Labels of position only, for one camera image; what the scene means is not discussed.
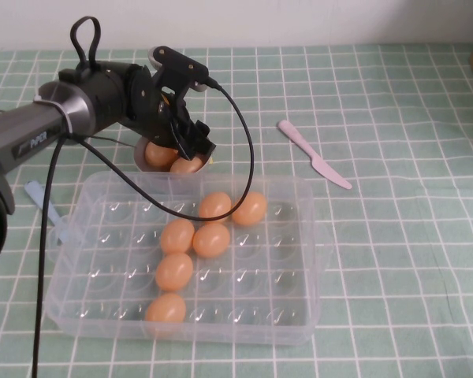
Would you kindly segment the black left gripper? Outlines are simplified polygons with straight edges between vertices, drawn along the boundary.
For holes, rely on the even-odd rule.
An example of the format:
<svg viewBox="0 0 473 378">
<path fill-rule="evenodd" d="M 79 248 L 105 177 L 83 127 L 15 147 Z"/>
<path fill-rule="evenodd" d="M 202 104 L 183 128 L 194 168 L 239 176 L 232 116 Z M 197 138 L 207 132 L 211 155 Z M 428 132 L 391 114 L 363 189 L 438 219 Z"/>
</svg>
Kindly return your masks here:
<svg viewBox="0 0 473 378">
<path fill-rule="evenodd" d="M 149 141 L 178 150 L 189 161 L 215 149 L 208 138 L 210 128 L 200 120 L 193 124 L 187 111 L 184 96 L 190 83 L 187 74 L 174 69 L 162 67 L 156 73 L 146 66 L 137 69 L 127 84 L 125 122 Z"/>
</svg>

